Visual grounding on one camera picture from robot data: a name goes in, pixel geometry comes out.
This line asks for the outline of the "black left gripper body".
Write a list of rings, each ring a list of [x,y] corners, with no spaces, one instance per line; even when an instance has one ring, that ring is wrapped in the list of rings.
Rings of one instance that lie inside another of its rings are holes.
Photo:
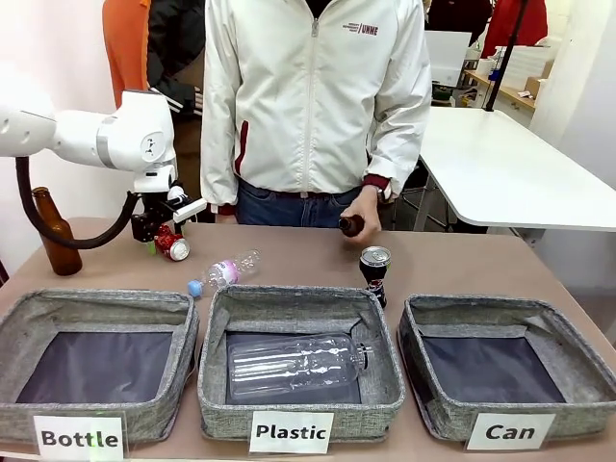
[[[169,207],[165,192],[147,192],[140,194],[143,212],[131,216],[133,238],[141,243],[154,240],[160,227],[169,221]]]

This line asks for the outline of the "person's left hand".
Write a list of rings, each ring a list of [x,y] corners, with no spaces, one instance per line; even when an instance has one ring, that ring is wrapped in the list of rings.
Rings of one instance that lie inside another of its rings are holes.
[[[354,237],[347,237],[350,243],[369,245],[381,231],[378,215],[378,197],[378,188],[376,186],[364,186],[358,196],[342,211],[342,218],[359,216],[364,221],[364,227],[359,234]]]

